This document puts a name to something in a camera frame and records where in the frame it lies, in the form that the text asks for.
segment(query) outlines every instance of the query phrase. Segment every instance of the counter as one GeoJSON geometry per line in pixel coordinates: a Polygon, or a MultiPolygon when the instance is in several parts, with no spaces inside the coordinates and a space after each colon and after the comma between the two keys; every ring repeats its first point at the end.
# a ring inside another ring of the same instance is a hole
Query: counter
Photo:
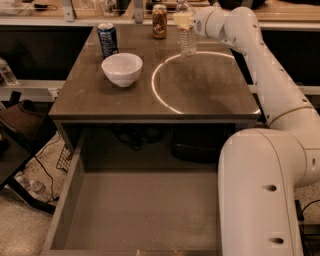
{"type": "MultiPolygon", "coordinates": [[[[108,17],[103,14],[102,1],[93,1],[92,8],[84,9],[81,1],[73,1],[78,18],[74,22],[67,22],[63,18],[62,3],[60,0],[38,0],[37,3],[57,6],[58,10],[50,8],[44,11],[32,9],[30,17],[24,16],[1,16],[0,22],[4,25],[89,25],[111,21],[113,23],[134,23],[133,2],[129,5],[126,13],[120,17],[108,17]]],[[[207,1],[201,1],[201,5],[207,5],[207,1]]],[[[295,4],[284,0],[267,0],[255,13],[263,29],[272,30],[320,30],[320,6],[310,4],[295,4]]],[[[144,24],[151,24],[151,12],[144,11],[144,24]]]]}

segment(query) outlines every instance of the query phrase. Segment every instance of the cluttered floor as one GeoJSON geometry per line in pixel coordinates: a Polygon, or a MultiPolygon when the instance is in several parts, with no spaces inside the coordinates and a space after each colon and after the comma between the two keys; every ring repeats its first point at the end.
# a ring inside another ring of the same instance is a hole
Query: cluttered floor
{"type": "MultiPolygon", "coordinates": [[[[64,184],[67,170],[58,165],[64,150],[64,141],[57,133],[48,144],[38,152],[37,158],[43,165],[32,159],[25,170],[16,175],[16,180],[23,183],[43,184],[41,193],[32,189],[29,193],[39,199],[47,200],[52,196],[57,198],[64,184]]],[[[299,188],[295,191],[302,209],[309,203],[320,199],[320,182],[299,188]]],[[[320,223],[320,202],[308,206],[304,212],[304,224],[320,223]]],[[[39,255],[49,229],[52,216],[35,210],[22,201],[0,195],[0,255],[30,256],[39,255]]],[[[320,247],[316,236],[307,238],[309,247],[305,255],[320,255],[320,247]]]]}

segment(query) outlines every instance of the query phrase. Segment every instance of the floor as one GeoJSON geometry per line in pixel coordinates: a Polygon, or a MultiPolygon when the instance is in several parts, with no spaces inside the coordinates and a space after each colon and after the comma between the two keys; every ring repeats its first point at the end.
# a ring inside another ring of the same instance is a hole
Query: floor
{"type": "MultiPolygon", "coordinates": [[[[53,177],[54,197],[59,196],[67,175],[67,172],[57,168],[63,147],[64,142],[57,134],[44,150],[38,153],[38,159],[44,165],[47,172],[53,177]]],[[[51,179],[34,159],[27,164],[24,172],[19,173],[16,178],[21,179],[21,177],[41,181],[46,186],[44,194],[50,196],[51,179]]],[[[320,199],[320,182],[312,186],[296,189],[295,194],[296,199],[300,200],[303,208],[309,202],[320,199]]],[[[3,195],[0,195],[0,205],[0,255],[38,255],[41,251],[52,217],[46,213],[30,208],[23,202],[17,202],[3,195]]],[[[320,203],[309,206],[304,212],[304,217],[306,224],[319,224],[320,203]]],[[[320,255],[320,247],[314,245],[315,243],[312,239],[310,239],[309,245],[312,245],[314,250],[313,254],[310,255],[320,255]]]]}

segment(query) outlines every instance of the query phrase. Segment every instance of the open drawer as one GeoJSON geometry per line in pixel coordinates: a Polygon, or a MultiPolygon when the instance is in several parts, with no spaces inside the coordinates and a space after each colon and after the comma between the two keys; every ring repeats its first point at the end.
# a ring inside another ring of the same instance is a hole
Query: open drawer
{"type": "Polygon", "coordinates": [[[222,255],[216,166],[175,158],[170,136],[134,151],[85,129],[42,255],[222,255]]]}

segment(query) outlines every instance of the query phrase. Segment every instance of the black cable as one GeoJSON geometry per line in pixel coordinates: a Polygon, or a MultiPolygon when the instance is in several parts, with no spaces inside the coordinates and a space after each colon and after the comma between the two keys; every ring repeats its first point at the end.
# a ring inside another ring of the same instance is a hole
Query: black cable
{"type": "Polygon", "coordinates": [[[51,142],[51,143],[49,143],[49,144],[45,145],[45,146],[42,148],[41,152],[38,152],[37,156],[40,156],[48,146],[51,146],[51,145],[53,145],[53,144],[55,144],[55,143],[57,143],[57,142],[59,142],[59,141],[60,141],[60,139],[61,139],[61,135],[60,135],[60,133],[59,133],[59,132],[57,132],[57,134],[58,134],[58,139],[57,139],[56,141],[53,141],[53,142],[51,142]]]}
{"type": "Polygon", "coordinates": [[[314,204],[314,203],[317,203],[317,202],[320,202],[320,199],[317,199],[317,200],[314,200],[314,201],[308,203],[308,204],[302,209],[299,217],[303,216],[304,211],[305,211],[310,205],[312,205],[312,204],[314,204]]]}
{"type": "Polygon", "coordinates": [[[37,156],[34,156],[34,158],[37,160],[37,162],[40,164],[40,166],[42,167],[42,169],[44,170],[44,172],[48,175],[48,177],[51,179],[51,198],[52,200],[51,201],[48,201],[48,202],[53,202],[53,201],[57,201],[59,197],[54,197],[53,196],[53,178],[52,176],[47,172],[46,168],[44,167],[44,165],[40,162],[40,160],[37,158],[37,156]]]}

